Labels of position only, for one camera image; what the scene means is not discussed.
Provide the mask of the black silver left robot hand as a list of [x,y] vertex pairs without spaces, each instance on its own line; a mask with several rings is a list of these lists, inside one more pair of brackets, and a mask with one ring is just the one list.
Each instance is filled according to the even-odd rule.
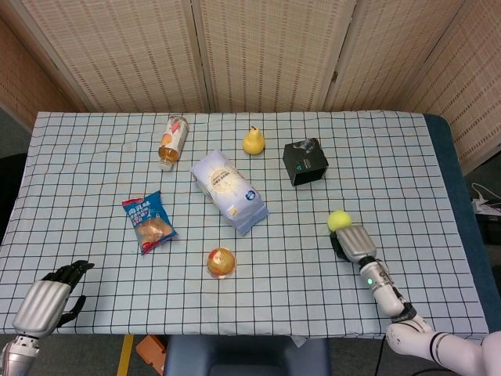
[[35,281],[13,319],[16,334],[45,338],[55,329],[75,320],[86,297],[78,297],[70,310],[66,310],[67,302],[80,279],[93,267],[89,261],[77,260]]

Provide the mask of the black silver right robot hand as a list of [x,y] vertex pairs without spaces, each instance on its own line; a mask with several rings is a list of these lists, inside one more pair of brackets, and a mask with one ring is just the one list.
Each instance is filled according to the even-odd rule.
[[359,265],[363,259],[376,258],[377,249],[362,225],[350,225],[330,234],[338,258]]

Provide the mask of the yellow tennis ball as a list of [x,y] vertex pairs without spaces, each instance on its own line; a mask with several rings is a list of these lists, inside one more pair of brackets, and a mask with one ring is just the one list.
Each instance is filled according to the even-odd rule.
[[329,214],[327,225],[331,232],[351,225],[351,216],[342,210],[333,211]]

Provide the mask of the black open cardboard box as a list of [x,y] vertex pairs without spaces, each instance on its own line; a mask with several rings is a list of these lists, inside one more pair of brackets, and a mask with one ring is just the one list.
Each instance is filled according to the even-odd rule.
[[292,186],[321,179],[329,167],[317,138],[287,144],[283,151],[283,162]]

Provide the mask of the orange block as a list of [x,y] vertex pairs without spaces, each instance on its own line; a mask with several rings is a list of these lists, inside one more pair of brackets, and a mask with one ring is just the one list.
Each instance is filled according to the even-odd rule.
[[142,360],[160,376],[164,375],[167,346],[155,335],[147,335],[135,347]]

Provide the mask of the wrapped round bun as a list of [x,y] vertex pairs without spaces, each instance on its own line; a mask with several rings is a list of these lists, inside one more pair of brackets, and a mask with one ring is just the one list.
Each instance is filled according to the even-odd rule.
[[215,248],[207,257],[207,270],[214,278],[225,279],[236,268],[236,256],[228,248]]

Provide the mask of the blue bread snack packet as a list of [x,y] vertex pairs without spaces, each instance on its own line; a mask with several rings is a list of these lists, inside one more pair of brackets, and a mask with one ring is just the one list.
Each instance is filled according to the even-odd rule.
[[142,255],[178,235],[164,210],[159,190],[121,204],[132,223]]

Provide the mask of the pale blue paper bag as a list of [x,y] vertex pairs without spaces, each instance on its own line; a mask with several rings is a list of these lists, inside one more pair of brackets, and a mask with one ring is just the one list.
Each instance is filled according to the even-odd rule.
[[260,193],[220,150],[212,150],[195,163],[191,173],[198,187],[242,236],[268,215]]

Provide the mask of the yellow pear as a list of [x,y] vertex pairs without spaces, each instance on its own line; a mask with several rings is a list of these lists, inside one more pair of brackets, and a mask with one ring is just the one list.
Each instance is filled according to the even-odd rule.
[[250,155],[260,154],[265,148],[265,138],[259,128],[251,126],[243,139],[243,150]]

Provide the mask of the dark blue padded seat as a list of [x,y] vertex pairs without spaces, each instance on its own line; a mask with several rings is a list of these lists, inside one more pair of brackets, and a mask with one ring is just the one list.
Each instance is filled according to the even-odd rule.
[[331,376],[329,342],[272,335],[172,335],[163,376]]

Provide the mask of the orange drink plastic bottle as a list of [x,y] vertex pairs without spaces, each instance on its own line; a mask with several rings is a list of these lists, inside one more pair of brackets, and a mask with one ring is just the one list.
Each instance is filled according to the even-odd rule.
[[158,148],[159,166],[162,171],[170,171],[179,160],[189,131],[187,120],[180,116],[170,116]]

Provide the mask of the beige woven folding screen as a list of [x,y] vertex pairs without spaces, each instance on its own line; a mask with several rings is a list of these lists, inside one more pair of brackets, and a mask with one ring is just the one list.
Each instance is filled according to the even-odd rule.
[[470,172],[501,152],[501,0],[0,0],[0,109],[438,114]]

